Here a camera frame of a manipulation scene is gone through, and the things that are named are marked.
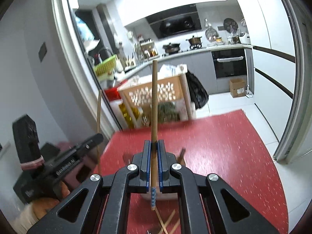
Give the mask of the black wok on stove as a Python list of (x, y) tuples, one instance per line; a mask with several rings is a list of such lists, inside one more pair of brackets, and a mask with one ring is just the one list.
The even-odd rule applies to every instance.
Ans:
[(167, 45), (163, 45), (162, 48), (166, 54), (176, 54), (180, 51), (180, 43), (169, 43)]

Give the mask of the cardboard box on floor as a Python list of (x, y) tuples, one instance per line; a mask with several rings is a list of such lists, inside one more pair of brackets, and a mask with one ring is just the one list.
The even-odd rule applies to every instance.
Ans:
[(230, 94), (233, 98), (245, 96), (245, 80), (241, 78), (230, 79)]

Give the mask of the red plastic basin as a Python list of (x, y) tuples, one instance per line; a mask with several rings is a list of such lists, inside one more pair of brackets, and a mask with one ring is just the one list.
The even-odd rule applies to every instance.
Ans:
[(122, 99), (120, 94), (117, 91), (117, 87), (106, 89), (106, 90), (104, 90), (104, 93), (105, 93), (109, 102)]

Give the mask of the white refrigerator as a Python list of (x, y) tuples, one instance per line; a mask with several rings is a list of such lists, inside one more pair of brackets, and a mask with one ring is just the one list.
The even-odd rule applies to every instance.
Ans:
[(253, 46), (255, 104), (277, 139), (281, 139), (296, 82), (290, 21), (282, 0), (238, 1)]

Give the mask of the grey wall switch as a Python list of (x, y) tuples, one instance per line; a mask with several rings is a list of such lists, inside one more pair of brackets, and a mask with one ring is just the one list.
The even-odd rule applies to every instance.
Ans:
[(39, 61), (42, 62), (43, 59), (45, 58), (45, 55), (47, 54), (47, 46), (46, 46), (46, 43), (43, 42), (40, 49), (39, 49), (39, 53), (38, 53), (38, 56), (39, 56)]

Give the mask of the brown pot on stove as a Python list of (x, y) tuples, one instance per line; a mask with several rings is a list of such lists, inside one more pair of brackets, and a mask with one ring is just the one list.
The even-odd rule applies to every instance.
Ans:
[(190, 50), (202, 48), (201, 37), (192, 36), (192, 38), (187, 39), (190, 44)]

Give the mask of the black garbage bag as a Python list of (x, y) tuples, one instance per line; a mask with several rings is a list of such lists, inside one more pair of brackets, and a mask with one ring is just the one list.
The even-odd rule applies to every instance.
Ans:
[(208, 103), (209, 95), (198, 78), (190, 71), (186, 73), (191, 101), (195, 104), (195, 110), (203, 108)]

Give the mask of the black built-in oven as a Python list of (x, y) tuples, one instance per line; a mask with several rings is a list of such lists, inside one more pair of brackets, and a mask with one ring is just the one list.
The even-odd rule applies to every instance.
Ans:
[(216, 78), (247, 75), (244, 49), (212, 51)]

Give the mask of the beige flower-cutout storage cart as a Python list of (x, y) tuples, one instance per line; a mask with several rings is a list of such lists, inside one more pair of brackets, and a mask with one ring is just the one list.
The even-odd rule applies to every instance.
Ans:
[[(180, 118), (194, 119), (195, 106), (191, 103), (186, 73), (186, 64), (177, 66), (162, 66), (163, 72), (158, 72), (158, 103), (176, 102), (183, 100), (185, 115)], [(134, 128), (142, 125), (142, 118), (135, 117), (133, 109), (144, 109), (152, 105), (152, 75), (135, 76), (117, 88), (126, 110), (133, 122)]]

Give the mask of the bamboo chopstick blue tip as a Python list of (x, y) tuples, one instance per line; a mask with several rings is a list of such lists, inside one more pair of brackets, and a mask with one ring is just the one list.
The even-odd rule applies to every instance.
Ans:
[(158, 142), (158, 62), (152, 67), (152, 105), (151, 105), (151, 210), (155, 211), (157, 195), (157, 142)]

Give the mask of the black range hood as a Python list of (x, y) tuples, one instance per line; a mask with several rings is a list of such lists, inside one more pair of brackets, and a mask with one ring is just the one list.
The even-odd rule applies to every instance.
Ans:
[(174, 7), (145, 19), (158, 39), (201, 30), (196, 4)]

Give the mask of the green plastic basket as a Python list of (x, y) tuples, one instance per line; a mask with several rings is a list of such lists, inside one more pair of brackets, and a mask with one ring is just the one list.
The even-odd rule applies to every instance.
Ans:
[(98, 77), (103, 74), (111, 74), (117, 64), (117, 55), (113, 55), (98, 65), (94, 66), (93, 71)]

